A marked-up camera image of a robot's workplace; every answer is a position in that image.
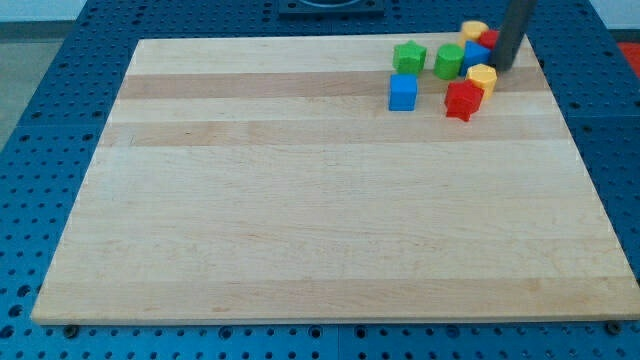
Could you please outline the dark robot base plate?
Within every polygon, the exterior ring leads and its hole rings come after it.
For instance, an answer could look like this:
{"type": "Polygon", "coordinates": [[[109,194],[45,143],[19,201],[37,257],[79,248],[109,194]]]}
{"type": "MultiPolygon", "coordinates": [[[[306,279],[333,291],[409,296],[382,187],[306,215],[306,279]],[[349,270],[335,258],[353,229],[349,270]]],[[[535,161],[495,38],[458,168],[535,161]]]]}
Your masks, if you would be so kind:
{"type": "Polygon", "coordinates": [[[278,15],[293,17],[303,15],[383,15],[384,0],[278,0],[278,15]]]}

